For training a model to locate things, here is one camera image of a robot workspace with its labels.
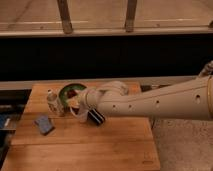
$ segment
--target blue sponge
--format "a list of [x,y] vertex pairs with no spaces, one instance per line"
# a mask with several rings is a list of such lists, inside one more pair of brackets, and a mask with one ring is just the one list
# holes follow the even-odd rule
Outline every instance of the blue sponge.
[[50,118],[47,115],[41,115],[35,120],[35,124],[39,127],[42,135],[47,135],[54,129]]

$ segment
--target floor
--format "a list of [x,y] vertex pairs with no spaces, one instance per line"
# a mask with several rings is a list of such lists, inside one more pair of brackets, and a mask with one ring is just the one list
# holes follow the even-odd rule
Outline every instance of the floor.
[[[127,0],[68,0],[68,4],[76,29],[124,27]],[[212,20],[212,0],[138,0],[135,27],[206,26]],[[54,29],[61,29],[57,1],[0,1],[0,30]]]
[[157,119],[153,134],[162,171],[212,171],[213,122]]

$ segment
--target bottle cap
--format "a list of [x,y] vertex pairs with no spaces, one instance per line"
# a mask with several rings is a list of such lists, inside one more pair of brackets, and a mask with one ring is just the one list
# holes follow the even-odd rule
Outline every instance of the bottle cap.
[[52,94],[52,90],[47,90],[47,94]]

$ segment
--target black object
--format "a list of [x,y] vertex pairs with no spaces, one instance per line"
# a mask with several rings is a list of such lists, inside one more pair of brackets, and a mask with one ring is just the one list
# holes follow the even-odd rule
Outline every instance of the black object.
[[212,44],[213,34],[2,37],[0,81],[197,75]]
[[90,110],[88,112],[88,117],[98,126],[105,122],[105,117],[96,109]]

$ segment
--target wooden cutting board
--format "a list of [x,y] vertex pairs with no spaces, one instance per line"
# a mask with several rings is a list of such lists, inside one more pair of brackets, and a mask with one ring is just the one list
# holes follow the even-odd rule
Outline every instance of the wooden cutting board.
[[[160,170],[147,118],[107,117],[98,127],[91,122],[80,124],[71,114],[53,114],[46,103],[47,90],[59,92],[67,84],[34,85],[2,171]],[[131,94],[140,92],[137,82],[127,85]],[[47,114],[55,126],[47,136],[42,136],[34,124],[40,114]]]

